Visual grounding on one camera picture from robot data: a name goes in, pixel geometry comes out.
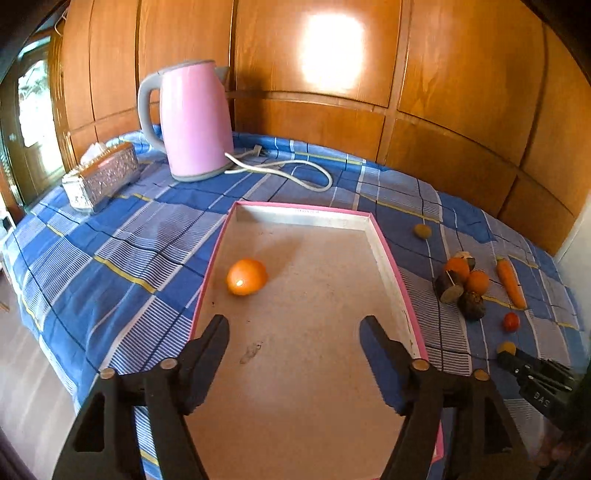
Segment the tissue box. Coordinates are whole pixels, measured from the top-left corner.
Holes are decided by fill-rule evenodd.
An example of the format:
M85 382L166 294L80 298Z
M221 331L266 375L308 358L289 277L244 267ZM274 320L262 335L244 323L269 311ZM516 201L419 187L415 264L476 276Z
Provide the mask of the tissue box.
M134 146L124 142L108 148L92 162L70 170L61 180L72 208L101 211L124 185L139 179Z

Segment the door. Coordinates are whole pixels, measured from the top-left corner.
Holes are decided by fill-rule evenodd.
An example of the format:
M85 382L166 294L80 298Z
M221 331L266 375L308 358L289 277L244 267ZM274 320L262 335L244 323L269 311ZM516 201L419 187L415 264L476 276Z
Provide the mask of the door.
M65 173L51 108L48 39L31 46L23 49L0 87L2 135L26 205Z

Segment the orange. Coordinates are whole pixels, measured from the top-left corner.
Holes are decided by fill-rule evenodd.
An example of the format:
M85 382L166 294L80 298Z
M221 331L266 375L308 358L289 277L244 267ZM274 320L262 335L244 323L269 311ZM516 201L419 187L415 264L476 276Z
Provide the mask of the orange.
M464 288L466 291L473 291L480 296L483 296L486 291L488 290L488 284L490 280L488 279L488 275L486 275L481 270L472 270L470 275L468 276L468 280Z
M452 270L457 273L462 283L466 283L466 280L470 275L470 267L468 266L468 262L465 258L450 258L443 269L445 271Z
M243 258L230 267L226 283L234 295L250 295L263 288L268 278L265 265L252 258Z

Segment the blue plaid bedsheet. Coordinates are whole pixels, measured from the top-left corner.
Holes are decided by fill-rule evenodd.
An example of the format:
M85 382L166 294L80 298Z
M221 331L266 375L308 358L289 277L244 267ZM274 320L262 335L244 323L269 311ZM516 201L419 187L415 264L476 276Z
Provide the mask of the blue plaid bedsheet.
M241 199L371 212L400 268L430 361L457 374L476 368L490 372L530 449L539 442L542 418L520 398L515 380L497 367L497 345L511 340L534 356L586 366L589 335L552 257L463 200L361 158L248 134L235 134L237 148L264 148L264 157L250 162L310 159L332 173L334 186L313 193L284 178L253 173L179 183L165 157L140 133L114 142L119 140L135 145L141 162L138 182L93 216L73 210L57 187L3 245L22 321L77 408L100 369L146 370L179 353L220 227L232 203ZM326 181L308 166L284 169L313 183ZM417 223L431 227L428 241L413 235ZM476 268L492 280L481 322L465 322L455 305L441 304L433 294L433 277L462 250L471 252ZM529 306L518 312L517 333L501 328L511 304L495 272L497 255L511 260ZM159 478L145 410L137 410L136 420L145 470ZM437 475L441 465L431 470Z

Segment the kettle handle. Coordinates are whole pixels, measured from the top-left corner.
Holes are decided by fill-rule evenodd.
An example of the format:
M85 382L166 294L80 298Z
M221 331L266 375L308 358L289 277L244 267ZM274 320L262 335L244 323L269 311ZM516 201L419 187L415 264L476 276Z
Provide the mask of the kettle handle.
M142 80L138 89L138 116L139 124L146 140L156 150L166 153L164 142L160 140L154 132L154 125L150 118L150 93L157 90L162 85L162 75L160 72L151 73Z

